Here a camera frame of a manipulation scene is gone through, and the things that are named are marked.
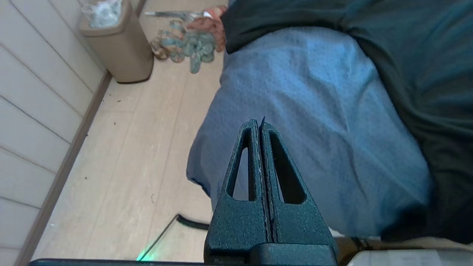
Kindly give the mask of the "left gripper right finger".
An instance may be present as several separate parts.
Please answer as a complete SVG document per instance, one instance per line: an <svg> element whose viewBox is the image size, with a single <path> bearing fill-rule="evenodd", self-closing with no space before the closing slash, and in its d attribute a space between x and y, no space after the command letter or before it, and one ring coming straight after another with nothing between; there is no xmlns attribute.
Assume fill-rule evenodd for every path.
<svg viewBox="0 0 473 266"><path fill-rule="evenodd" d="M264 120L260 148L269 230L260 265L336 266L336 243L282 136Z"/></svg>

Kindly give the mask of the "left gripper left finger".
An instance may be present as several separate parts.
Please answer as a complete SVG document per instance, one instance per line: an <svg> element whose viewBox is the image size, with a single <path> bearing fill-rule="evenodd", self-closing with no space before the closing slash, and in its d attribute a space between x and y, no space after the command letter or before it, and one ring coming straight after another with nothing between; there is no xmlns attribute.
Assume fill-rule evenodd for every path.
<svg viewBox="0 0 473 266"><path fill-rule="evenodd" d="M242 124L204 243L207 265L248 265L250 250L270 240L259 139L255 119ZM239 201L233 195L244 149L248 151L248 200Z"/></svg>

